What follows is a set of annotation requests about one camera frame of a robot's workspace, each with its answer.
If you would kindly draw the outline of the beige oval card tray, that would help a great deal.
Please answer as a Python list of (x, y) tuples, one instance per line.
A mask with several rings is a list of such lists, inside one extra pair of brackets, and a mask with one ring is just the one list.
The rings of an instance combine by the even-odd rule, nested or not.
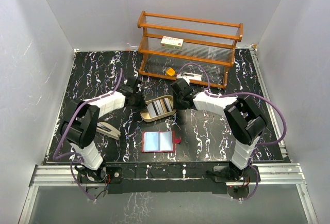
[(140, 112), (142, 120), (145, 122), (153, 122), (160, 120), (176, 113), (173, 107), (173, 97), (164, 95), (152, 100), (146, 101), (146, 109)]

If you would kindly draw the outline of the red card holder wallet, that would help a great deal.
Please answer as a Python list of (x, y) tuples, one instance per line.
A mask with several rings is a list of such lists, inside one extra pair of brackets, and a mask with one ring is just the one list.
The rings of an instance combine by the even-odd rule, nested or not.
[(172, 153), (176, 145), (181, 143), (181, 138), (176, 138), (174, 131), (143, 132), (143, 153)]

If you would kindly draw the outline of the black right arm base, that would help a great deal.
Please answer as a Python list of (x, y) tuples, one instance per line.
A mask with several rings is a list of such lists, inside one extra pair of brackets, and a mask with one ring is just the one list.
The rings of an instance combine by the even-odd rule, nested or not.
[(212, 170), (206, 171), (206, 177), (215, 183), (224, 183), (229, 200), (236, 200), (240, 204), (255, 195), (260, 182), (258, 167), (251, 164), (242, 170), (231, 163), (225, 167), (214, 166)]

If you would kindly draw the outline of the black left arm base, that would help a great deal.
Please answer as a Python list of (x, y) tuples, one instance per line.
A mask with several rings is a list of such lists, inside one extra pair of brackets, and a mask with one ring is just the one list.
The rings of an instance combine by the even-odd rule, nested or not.
[[(99, 197), (109, 190), (109, 185), (111, 183), (119, 184), (122, 182), (122, 169), (118, 167), (106, 167), (104, 162), (101, 163), (99, 168), (92, 170), (83, 165), (80, 160), (75, 159), (70, 163), (70, 172), (76, 185), (93, 204), (97, 204)], [(79, 179), (78, 176), (81, 178), (85, 177), (92, 183), (104, 183), (105, 188), (96, 196), (92, 196), (88, 193), (87, 189), (82, 186), (81, 179)]]

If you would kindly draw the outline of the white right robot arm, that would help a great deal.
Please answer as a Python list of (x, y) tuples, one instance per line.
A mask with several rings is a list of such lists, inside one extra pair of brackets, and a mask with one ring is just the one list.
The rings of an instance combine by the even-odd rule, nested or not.
[(251, 96), (225, 97), (207, 91), (193, 90), (186, 80), (179, 78), (171, 84), (173, 107), (177, 110), (208, 111), (226, 118), (235, 137), (235, 149), (229, 162), (230, 176), (242, 181), (248, 176), (248, 166), (267, 120)]

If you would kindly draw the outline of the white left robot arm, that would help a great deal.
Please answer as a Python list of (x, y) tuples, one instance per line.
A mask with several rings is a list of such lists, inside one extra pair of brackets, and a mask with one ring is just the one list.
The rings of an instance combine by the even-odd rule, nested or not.
[(124, 107), (145, 109), (142, 81), (130, 77), (124, 83), (117, 84), (114, 90), (93, 99), (73, 99), (63, 113), (60, 127), (61, 140), (54, 152), (54, 159), (61, 159), (60, 146), (68, 141), (74, 148), (74, 154), (82, 165), (89, 169), (88, 175), (95, 182), (101, 182), (106, 177), (106, 169), (101, 166), (103, 158), (99, 154), (94, 138), (98, 120), (104, 115)]

